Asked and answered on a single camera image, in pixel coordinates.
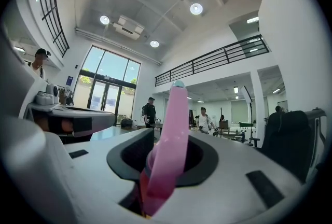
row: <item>sky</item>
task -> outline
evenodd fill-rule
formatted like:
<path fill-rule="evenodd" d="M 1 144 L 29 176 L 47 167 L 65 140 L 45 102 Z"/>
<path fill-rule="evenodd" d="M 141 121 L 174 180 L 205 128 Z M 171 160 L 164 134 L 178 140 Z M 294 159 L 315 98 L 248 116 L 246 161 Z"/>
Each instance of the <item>sky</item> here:
<path fill-rule="evenodd" d="M 104 50 L 92 47 L 82 68 L 95 73 L 103 53 Z M 124 81 L 130 82 L 133 78 L 137 79 L 140 64 L 129 61 L 127 71 L 125 72 L 127 61 L 127 58 L 123 58 L 111 52 L 105 52 L 97 73 L 119 80 L 123 80 L 124 76 Z"/>

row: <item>white shirt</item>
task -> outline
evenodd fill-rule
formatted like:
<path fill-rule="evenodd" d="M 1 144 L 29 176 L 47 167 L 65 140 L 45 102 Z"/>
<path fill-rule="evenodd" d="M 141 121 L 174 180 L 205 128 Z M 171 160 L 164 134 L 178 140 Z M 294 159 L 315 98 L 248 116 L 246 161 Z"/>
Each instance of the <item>white shirt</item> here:
<path fill-rule="evenodd" d="M 32 63 L 30 64 L 30 68 L 40 77 L 40 67 L 38 69 L 35 69 L 33 66 L 32 66 Z M 43 77 L 42 77 L 43 80 L 46 79 L 46 74 L 45 74 L 45 69 L 43 68 Z"/>
<path fill-rule="evenodd" d="M 205 116 L 200 115 L 198 118 L 198 126 L 203 127 L 202 131 L 204 131 L 204 132 L 209 131 L 209 124 L 211 124 L 211 123 L 212 123 L 212 120 L 207 115 L 205 115 Z"/>

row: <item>pink object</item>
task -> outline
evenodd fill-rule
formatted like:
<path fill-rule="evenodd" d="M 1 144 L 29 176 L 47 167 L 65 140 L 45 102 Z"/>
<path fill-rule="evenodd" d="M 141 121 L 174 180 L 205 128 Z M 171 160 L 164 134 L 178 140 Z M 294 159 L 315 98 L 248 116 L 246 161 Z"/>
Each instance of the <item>pink object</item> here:
<path fill-rule="evenodd" d="M 144 211 L 152 216 L 171 196 L 183 173 L 188 146 L 189 108 L 186 88 L 173 86 L 160 140 L 147 157 L 152 168 Z"/>

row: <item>floor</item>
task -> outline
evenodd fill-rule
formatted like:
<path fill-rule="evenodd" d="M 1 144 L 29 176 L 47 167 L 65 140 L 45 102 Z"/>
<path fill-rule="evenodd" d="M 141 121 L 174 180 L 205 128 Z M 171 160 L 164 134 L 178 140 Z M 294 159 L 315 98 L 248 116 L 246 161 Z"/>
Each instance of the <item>floor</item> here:
<path fill-rule="evenodd" d="M 110 127 L 107 128 L 103 131 L 99 131 L 96 132 L 92 135 L 91 140 L 90 141 L 97 141 L 97 140 L 102 140 L 102 139 L 106 139 L 106 138 L 110 138 L 113 136 L 118 136 L 118 135 L 122 135 L 122 134 L 126 134 L 129 133 L 133 130 L 125 130 L 125 129 L 121 129 L 121 127 Z M 155 129 L 155 141 L 158 141 L 160 137 L 160 131 L 159 129 Z"/>

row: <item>teal tip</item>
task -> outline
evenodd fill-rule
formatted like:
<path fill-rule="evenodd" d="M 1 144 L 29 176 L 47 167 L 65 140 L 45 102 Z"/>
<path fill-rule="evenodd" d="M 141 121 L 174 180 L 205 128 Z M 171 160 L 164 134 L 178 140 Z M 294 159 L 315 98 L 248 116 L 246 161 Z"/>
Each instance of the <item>teal tip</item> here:
<path fill-rule="evenodd" d="M 174 81 L 172 86 L 179 87 L 179 88 L 185 88 L 186 87 L 181 80 Z"/>

